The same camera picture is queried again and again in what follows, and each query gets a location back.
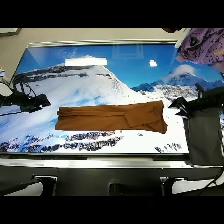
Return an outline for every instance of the brown cloth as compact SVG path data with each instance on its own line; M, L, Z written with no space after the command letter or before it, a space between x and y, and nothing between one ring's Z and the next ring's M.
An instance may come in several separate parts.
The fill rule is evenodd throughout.
M60 107L56 130L114 131L147 130L166 133L163 102L122 106Z

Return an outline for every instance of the purple fabric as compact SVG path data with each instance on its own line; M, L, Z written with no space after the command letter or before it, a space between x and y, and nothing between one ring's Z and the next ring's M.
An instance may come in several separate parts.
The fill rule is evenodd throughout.
M210 65L223 62L224 28L192 28L178 51L178 61Z

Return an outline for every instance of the sky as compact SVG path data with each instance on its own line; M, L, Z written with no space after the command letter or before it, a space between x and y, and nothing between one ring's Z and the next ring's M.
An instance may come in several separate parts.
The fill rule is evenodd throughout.
M54 66L64 63L66 58L79 58L86 55L106 58L107 66L105 67L129 87L161 79L183 64L193 66L195 75L207 81L222 79L219 71L207 65L179 63L175 59L177 49L173 44L27 48L17 73ZM150 67L150 60L155 60L158 66Z

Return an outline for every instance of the poster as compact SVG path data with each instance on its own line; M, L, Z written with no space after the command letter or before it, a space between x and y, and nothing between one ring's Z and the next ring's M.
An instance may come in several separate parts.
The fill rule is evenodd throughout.
M36 95L51 106L33 113L0 117L0 152L20 153L188 153L182 118L172 100L197 97L223 86L220 73L207 65L179 63L172 44L27 48L17 68ZM67 58L106 58L107 65L65 66ZM56 131L61 106L124 105L162 100L166 134L139 131ZM2 106L0 114L18 112Z

